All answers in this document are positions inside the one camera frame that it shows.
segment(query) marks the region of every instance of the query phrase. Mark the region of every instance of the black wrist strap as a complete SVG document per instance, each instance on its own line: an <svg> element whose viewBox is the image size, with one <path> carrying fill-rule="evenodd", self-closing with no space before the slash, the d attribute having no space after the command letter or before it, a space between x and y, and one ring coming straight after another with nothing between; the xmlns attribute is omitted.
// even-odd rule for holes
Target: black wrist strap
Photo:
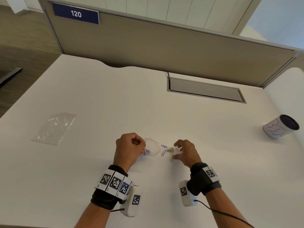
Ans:
<svg viewBox="0 0 304 228"><path fill-rule="evenodd" d="M110 165L108 169L128 177L128 174L120 166ZM122 200L100 189L95 190L91 199L91 203L108 210L112 210L117 202L122 202Z"/></svg>
<svg viewBox="0 0 304 228"><path fill-rule="evenodd" d="M222 188L222 185L219 181L212 182L210 177L207 176L203 168L207 167L208 165L203 162L199 162L194 164L190 171L191 171L191 179L187 183L188 190L195 196L199 195L200 192L203 195L210 192L215 188Z"/></svg>

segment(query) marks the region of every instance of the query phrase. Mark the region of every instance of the cylindrical container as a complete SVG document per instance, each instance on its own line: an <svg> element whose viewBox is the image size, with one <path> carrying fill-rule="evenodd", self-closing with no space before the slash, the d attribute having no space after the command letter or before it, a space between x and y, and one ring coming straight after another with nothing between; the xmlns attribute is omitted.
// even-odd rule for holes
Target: cylindrical container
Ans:
<svg viewBox="0 0 304 228"><path fill-rule="evenodd" d="M151 138L144 138L146 142L145 152L142 153L142 156L155 156L160 151L161 148L159 144Z"/></svg>
<svg viewBox="0 0 304 228"><path fill-rule="evenodd" d="M280 138L300 128L292 117L282 114L271 122L263 125L264 132L272 138Z"/></svg>

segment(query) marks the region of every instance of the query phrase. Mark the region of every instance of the wristband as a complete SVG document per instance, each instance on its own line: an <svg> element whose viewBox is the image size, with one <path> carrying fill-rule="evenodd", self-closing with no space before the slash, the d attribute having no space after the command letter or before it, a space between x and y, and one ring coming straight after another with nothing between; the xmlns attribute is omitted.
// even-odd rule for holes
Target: wristband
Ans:
<svg viewBox="0 0 304 228"><path fill-rule="evenodd" d="M222 187L214 169L206 163L196 163L190 171L191 179L187 183L187 188L193 195L197 196L200 192L206 195L211 190Z"/></svg>
<svg viewBox="0 0 304 228"><path fill-rule="evenodd" d="M110 165L95 186L91 202L95 205L112 210L117 202L127 199L133 182L128 174L117 165Z"/></svg>

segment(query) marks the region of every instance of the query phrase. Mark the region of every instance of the desk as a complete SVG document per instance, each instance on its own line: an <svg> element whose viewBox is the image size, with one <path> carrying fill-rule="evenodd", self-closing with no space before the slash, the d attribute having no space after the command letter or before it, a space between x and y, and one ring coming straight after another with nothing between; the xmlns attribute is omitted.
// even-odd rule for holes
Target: desk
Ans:
<svg viewBox="0 0 304 228"><path fill-rule="evenodd" d="M247 104L167 92L162 71L61 55L0 119L0 224L73 227L112 163L115 140L136 132L168 147L192 141L255 227L302 226L304 153L292 134L264 134L279 114L264 90L171 76L240 88ZM30 141L54 110L77 114L61 143ZM113 212L107 227L216 227L203 205L182 205L178 182L189 174L170 153L141 158L129 171L143 189L139 213Z"/></svg>

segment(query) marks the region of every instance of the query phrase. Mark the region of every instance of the text 120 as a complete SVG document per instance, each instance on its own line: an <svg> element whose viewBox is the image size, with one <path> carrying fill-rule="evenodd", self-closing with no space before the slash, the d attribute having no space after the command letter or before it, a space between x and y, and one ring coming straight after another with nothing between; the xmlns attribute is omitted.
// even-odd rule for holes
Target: text 120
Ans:
<svg viewBox="0 0 304 228"><path fill-rule="evenodd" d="M74 17L80 17L81 18L81 12L77 12L77 11L73 11L73 10L71 10L71 12L72 12L72 15Z"/></svg>

